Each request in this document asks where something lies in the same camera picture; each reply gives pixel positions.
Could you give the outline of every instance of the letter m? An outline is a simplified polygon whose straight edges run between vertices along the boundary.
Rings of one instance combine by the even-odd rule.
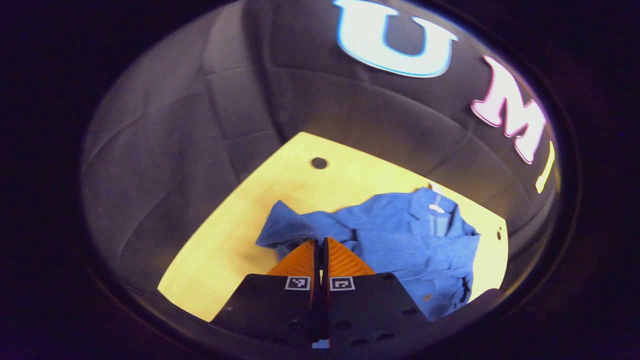
[[[518,83],[507,69],[487,55],[483,58],[491,66],[493,78],[484,100],[474,100],[471,109],[487,124],[499,127],[502,125],[500,112],[505,106],[504,136],[512,138],[524,132],[516,136],[513,145],[520,157],[531,164],[545,128],[545,116],[533,99],[522,104]]]

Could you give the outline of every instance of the blue shirt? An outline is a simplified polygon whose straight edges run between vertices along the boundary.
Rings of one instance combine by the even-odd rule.
[[[276,249],[282,259],[305,239],[325,237],[345,245],[375,272],[394,273],[430,321],[468,301],[480,235],[454,201],[431,189],[375,195],[336,213],[299,215],[278,201],[256,244]]]

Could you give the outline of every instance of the white letter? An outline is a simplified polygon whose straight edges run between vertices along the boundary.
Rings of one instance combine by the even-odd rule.
[[[338,44],[345,53],[378,69],[416,78],[442,75],[449,67],[451,41],[458,37],[418,17],[412,17],[424,28],[422,52],[412,56],[387,45],[387,17],[398,12],[387,6],[362,0],[336,0],[342,8],[338,23]]]
[[[487,124],[499,127],[502,125],[500,111],[506,106],[504,135],[511,138],[524,131],[524,134],[516,136],[513,144],[520,157],[531,164],[545,128],[545,116],[533,99],[526,105],[522,104],[522,94],[516,79],[507,69],[487,55],[483,58],[491,66],[493,78],[484,100],[474,100],[471,110]]]

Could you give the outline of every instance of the shirt collar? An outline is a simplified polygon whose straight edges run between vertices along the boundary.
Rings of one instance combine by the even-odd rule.
[[[429,209],[429,205],[438,203],[445,213],[453,214],[456,203],[447,197],[440,195],[429,188],[419,188],[414,191],[409,204],[409,212],[416,218],[426,218],[428,215],[440,215],[439,212]]]

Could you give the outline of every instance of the wooden tabletop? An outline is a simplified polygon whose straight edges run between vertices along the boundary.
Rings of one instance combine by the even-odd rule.
[[[314,168],[313,158],[325,159],[328,166]],[[422,187],[457,202],[462,217],[481,234],[470,299],[499,288],[508,257],[503,218],[407,169],[299,133],[213,211],[167,268],[158,290],[176,306],[211,321],[247,274],[265,274],[277,264],[275,251],[256,246],[255,240],[278,200],[300,214],[334,212],[376,194],[408,193]]]

